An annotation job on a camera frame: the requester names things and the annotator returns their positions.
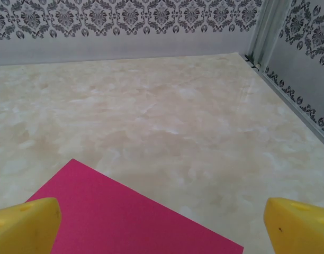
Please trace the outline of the aluminium side rail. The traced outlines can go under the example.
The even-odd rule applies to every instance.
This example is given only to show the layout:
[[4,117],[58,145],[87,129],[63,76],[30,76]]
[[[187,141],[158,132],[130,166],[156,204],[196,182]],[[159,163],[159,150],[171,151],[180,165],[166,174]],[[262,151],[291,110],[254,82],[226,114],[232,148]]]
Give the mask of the aluminium side rail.
[[278,75],[273,71],[269,73],[268,67],[265,70],[257,69],[261,78],[266,81],[270,88],[280,99],[300,118],[300,120],[312,131],[312,133],[324,144],[324,118],[316,118],[316,110],[307,104],[303,106],[303,97],[295,97],[295,90],[285,87],[285,82],[278,80]]

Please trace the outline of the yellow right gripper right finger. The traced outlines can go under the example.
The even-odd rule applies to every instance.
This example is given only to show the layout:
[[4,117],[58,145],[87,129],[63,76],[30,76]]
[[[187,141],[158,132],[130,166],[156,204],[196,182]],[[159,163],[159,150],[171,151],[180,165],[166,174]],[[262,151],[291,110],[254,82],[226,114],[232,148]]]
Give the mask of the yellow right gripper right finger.
[[324,208],[269,198],[264,224],[275,254],[324,254]]

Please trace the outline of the aluminium frame post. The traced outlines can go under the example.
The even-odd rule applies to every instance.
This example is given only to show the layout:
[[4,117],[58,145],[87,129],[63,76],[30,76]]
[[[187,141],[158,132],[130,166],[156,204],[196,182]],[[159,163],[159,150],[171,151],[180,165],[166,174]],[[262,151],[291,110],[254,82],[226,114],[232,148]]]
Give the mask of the aluminium frame post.
[[251,40],[247,57],[249,62],[252,64],[252,68],[257,69],[258,71],[262,66],[260,62],[262,61],[262,54],[264,54],[267,35],[273,23],[277,6],[278,0],[264,0],[257,18],[254,35]]

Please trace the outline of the pink paper sheet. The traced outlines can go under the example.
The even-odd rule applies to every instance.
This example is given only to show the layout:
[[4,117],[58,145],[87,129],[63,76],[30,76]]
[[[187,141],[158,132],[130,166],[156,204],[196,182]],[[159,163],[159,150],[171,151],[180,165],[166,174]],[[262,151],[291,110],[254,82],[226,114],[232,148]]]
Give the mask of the pink paper sheet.
[[77,160],[32,196],[54,197],[62,219],[51,254],[242,254],[239,244]]

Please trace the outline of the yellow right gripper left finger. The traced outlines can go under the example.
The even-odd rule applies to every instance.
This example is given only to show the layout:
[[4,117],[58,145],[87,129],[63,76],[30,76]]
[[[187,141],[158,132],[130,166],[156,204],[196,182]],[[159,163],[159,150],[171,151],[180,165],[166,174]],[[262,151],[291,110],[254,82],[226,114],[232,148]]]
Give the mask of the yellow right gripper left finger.
[[0,254],[50,254],[61,219],[53,197],[0,209]]

